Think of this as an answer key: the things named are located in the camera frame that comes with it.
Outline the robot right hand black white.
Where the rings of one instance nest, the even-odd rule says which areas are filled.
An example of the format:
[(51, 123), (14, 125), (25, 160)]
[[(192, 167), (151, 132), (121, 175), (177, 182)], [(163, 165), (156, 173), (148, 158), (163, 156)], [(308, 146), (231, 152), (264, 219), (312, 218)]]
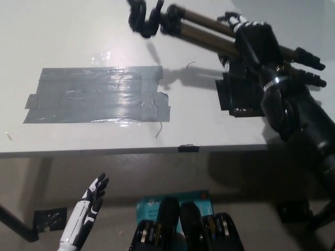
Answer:
[(268, 23), (251, 21), (235, 12), (225, 12), (217, 21), (229, 24), (236, 35), (235, 47), (251, 72), (264, 81), (277, 77), (276, 68), (283, 66), (284, 58)]

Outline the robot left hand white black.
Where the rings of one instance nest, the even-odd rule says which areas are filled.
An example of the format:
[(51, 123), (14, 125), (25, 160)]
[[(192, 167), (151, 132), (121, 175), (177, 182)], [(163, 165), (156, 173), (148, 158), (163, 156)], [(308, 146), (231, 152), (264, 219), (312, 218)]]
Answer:
[(103, 204), (109, 179), (98, 176), (75, 205), (60, 238), (58, 250), (81, 250)]

